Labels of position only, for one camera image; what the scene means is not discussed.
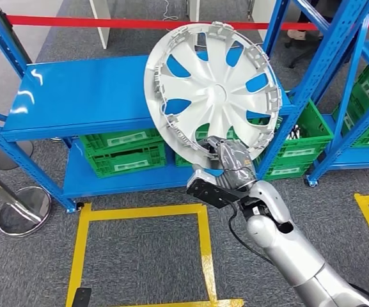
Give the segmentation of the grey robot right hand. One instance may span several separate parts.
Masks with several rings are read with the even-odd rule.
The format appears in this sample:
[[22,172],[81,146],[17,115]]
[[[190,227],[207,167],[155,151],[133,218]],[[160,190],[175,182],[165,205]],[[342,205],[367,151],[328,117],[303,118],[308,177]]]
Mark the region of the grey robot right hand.
[[238,139],[209,136],[201,145],[217,156],[223,173],[216,178],[218,186],[244,190],[257,181],[255,167],[248,149]]

